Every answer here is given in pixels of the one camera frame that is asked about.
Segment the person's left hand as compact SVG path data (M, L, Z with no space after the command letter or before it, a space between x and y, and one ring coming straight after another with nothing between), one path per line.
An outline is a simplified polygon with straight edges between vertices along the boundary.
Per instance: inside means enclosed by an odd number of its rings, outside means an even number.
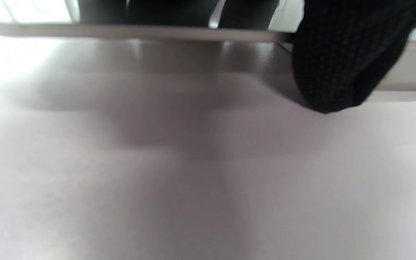
M267 30L277 0L80 0L81 23ZM292 69L312 110L365 102L398 61L416 27L416 0L305 0Z

